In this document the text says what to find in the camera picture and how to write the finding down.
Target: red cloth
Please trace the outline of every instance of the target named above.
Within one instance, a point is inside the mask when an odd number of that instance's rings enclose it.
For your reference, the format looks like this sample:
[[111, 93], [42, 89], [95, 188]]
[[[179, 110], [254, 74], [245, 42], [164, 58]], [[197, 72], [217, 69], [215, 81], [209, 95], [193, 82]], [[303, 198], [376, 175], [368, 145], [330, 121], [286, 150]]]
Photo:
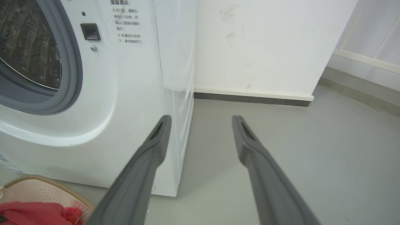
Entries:
[[0, 214], [8, 220], [1, 225], [82, 225], [77, 208], [64, 208], [50, 202], [6, 202], [0, 205]]

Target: basket rim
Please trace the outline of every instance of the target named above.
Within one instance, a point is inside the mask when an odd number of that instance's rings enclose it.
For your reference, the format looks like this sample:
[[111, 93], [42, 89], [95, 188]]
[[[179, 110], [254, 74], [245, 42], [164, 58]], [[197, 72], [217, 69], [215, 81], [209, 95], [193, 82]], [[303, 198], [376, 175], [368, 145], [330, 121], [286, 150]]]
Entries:
[[74, 198], [76, 198], [77, 200], [79, 200], [82, 204], [84, 204], [86, 207], [88, 207], [92, 212], [94, 211], [94, 204], [89, 201], [87, 198], [83, 197], [80, 193], [78, 193], [77, 191], [75, 191], [74, 189], [68, 187], [65, 184], [62, 184], [60, 182], [57, 182], [53, 179], [44, 177], [44, 176], [40, 176], [40, 175], [25, 175], [19, 178], [16, 178], [6, 184], [3, 185], [3, 188], [8, 189], [11, 186], [20, 183], [22, 181], [26, 181], [26, 180], [37, 180], [37, 181], [41, 181], [44, 183], [47, 183], [51, 186], [54, 186], [58, 189], [61, 189], [62, 191], [70, 194], [71, 196], [73, 196]]

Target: beige plastic basket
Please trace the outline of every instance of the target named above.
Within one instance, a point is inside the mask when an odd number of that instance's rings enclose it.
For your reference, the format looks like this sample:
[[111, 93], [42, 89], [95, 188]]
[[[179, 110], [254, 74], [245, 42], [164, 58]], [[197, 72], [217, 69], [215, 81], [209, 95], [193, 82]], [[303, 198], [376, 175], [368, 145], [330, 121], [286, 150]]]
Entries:
[[39, 175], [23, 176], [0, 187], [0, 204], [11, 201], [55, 202], [64, 207], [76, 207], [82, 210], [82, 223], [94, 211], [94, 205], [78, 192]]

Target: white washing machine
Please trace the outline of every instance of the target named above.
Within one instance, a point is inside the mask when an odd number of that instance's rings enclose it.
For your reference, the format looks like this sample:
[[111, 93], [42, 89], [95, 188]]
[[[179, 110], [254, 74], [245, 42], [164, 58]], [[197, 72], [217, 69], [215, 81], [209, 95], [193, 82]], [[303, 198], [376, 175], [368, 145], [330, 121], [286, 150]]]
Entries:
[[0, 0], [1, 164], [109, 187], [169, 114], [152, 193], [176, 196], [195, 18], [196, 0]]

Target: sticker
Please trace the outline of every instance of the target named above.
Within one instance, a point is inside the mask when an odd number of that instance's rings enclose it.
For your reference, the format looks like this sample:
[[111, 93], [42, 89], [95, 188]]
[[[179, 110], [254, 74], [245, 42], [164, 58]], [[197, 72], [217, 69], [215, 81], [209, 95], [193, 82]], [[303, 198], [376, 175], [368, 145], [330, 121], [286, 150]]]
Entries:
[[139, 1], [110, 0], [107, 13], [112, 19], [113, 33], [110, 35], [113, 43], [141, 46], [143, 44], [142, 21]]
[[0, 155], [0, 164], [3, 165], [7, 170], [23, 173], [20, 169], [14, 166], [14, 164], [10, 163], [10, 161], [8, 161], [2, 155]]

